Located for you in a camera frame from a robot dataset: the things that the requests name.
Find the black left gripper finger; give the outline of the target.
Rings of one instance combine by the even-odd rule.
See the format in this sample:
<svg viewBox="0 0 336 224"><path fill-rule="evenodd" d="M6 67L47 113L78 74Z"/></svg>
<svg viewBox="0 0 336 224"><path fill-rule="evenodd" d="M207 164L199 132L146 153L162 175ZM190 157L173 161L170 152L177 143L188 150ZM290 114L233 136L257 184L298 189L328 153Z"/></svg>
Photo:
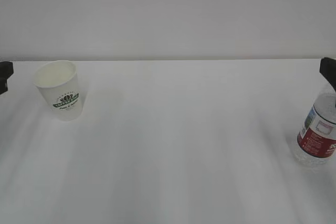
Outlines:
<svg viewBox="0 0 336 224"><path fill-rule="evenodd" d="M0 94L8 91L8 79L13 75L13 63L9 61L0 62Z"/></svg>

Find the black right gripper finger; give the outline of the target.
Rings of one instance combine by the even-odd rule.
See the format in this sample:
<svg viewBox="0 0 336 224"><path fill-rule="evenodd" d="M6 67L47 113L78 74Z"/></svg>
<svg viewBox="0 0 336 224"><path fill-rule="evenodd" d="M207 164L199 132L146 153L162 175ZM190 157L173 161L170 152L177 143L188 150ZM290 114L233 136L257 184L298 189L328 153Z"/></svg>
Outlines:
<svg viewBox="0 0 336 224"><path fill-rule="evenodd" d="M335 59L328 57L322 58L319 71L327 81L321 93L335 93Z"/></svg>

